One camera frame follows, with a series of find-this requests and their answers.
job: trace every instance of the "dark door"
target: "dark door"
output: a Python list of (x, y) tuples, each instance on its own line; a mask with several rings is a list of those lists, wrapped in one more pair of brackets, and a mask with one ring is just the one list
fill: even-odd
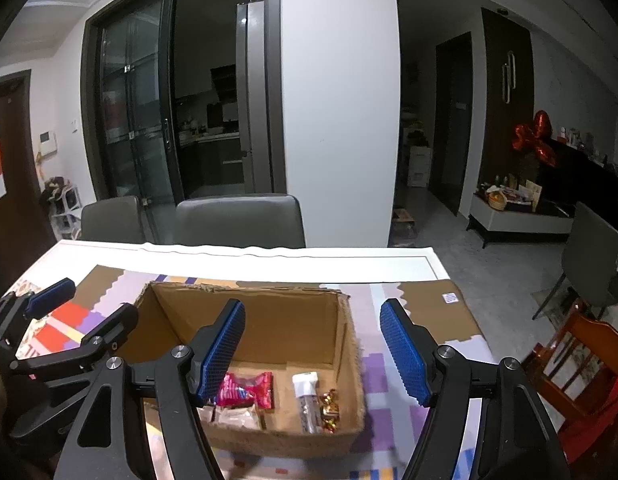
[(38, 178), (28, 129), (28, 76), (0, 83), (0, 297), (55, 243), (38, 205)]
[(471, 131), (471, 33), (436, 47), (436, 123), (429, 189), (458, 213)]
[(480, 182), (519, 173), (520, 155), (512, 148), (517, 124), (534, 116), (534, 62), (529, 31), (483, 9), (487, 62), (487, 106)]
[(103, 27), (100, 62), (100, 139), (109, 194), (137, 196), (148, 239), (166, 244), (175, 203), (183, 199), (165, 97), (171, 1), (145, 1)]

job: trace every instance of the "plastic bottle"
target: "plastic bottle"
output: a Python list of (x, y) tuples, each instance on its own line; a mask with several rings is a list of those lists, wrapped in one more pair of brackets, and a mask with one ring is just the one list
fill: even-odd
[(320, 405), (315, 392), (318, 382), (316, 372), (296, 374), (291, 377), (294, 381), (295, 398), (298, 399), (300, 422), (304, 433), (322, 433), (323, 426), (320, 419)]

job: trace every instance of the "blue gripper pad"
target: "blue gripper pad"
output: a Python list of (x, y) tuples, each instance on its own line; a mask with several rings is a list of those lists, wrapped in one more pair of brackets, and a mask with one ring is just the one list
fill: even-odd
[[(413, 325), (406, 313), (404, 317), (406, 322)], [(398, 368), (407, 395), (415, 397), (421, 406), (427, 406), (431, 399), (431, 390), (427, 384), (427, 366), (407, 334), (403, 321), (396, 315), (390, 300), (385, 301), (380, 308), (380, 331)]]
[(200, 383), (196, 392), (198, 399), (211, 399), (218, 394), (235, 349), (243, 336), (245, 319), (244, 305), (236, 301), (202, 362)]
[(64, 278), (33, 295), (26, 306), (25, 316), (41, 319), (60, 305), (73, 299), (74, 295), (75, 283), (69, 278)]

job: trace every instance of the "chair backrest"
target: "chair backrest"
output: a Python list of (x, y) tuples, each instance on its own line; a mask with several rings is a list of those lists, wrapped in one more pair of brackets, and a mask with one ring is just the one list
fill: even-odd
[(174, 243), (298, 249), (305, 246), (305, 232), (291, 195), (211, 196), (178, 204)]
[[(607, 396), (612, 380), (618, 375), (618, 332), (608, 323), (583, 316), (583, 310), (581, 302), (577, 300), (563, 327), (556, 332), (549, 344), (537, 344), (523, 361), (523, 368), (538, 393), (566, 420), (583, 418), (599, 407)], [(579, 346), (589, 349), (589, 353), (580, 352), (580, 362), (575, 364), (575, 360), (571, 358)], [(572, 399), (566, 393), (567, 388), (594, 358), (598, 358), (604, 367), (584, 390)], [(562, 375), (560, 372), (567, 364), (576, 367), (576, 370), (562, 386), (558, 386), (553, 380)]]
[(576, 204), (572, 232), (563, 251), (563, 272), (591, 306), (614, 303), (609, 280), (616, 269), (618, 231), (585, 204)]
[(80, 217), (82, 240), (143, 244), (146, 241), (140, 202), (135, 196), (119, 196), (84, 206)]

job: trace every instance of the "metal screw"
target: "metal screw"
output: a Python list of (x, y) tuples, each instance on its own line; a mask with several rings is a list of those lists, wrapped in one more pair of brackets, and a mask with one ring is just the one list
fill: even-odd
[(455, 355), (455, 350), (449, 345), (440, 345), (438, 347), (438, 355), (443, 359), (449, 359)]
[(106, 367), (109, 370), (115, 370), (121, 364), (122, 364), (122, 357), (115, 356), (115, 357), (109, 358), (109, 360), (106, 362)]
[(505, 357), (502, 361), (509, 370), (518, 370), (518, 368), (520, 368), (520, 363), (513, 357)]
[(171, 355), (176, 357), (176, 358), (184, 357), (188, 353), (189, 353), (189, 347), (188, 346), (184, 346), (184, 345), (174, 346), (171, 349)]

